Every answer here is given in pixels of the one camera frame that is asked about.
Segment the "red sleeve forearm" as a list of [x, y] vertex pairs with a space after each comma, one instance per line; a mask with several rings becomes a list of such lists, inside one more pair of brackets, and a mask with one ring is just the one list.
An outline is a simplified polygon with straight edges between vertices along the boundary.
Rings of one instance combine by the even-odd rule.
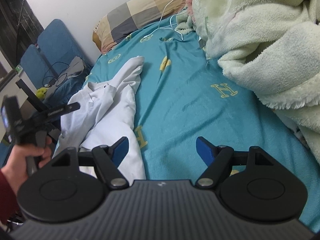
[[7, 220], [19, 210], [16, 194], [13, 192], [4, 173], [0, 175], [0, 219], [4, 225]]

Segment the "person left hand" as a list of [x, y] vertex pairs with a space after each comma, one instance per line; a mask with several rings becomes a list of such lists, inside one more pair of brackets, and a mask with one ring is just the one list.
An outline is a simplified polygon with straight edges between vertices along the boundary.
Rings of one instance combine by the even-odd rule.
[[17, 194], [18, 189], [28, 179], [26, 158], [40, 157], [39, 168], [44, 167], [44, 165], [51, 161], [51, 144], [52, 139], [46, 137], [45, 147], [25, 144], [21, 146], [15, 145], [12, 148], [8, 161], [6, 165], [1, 168], [1, 172], [15, 194]]

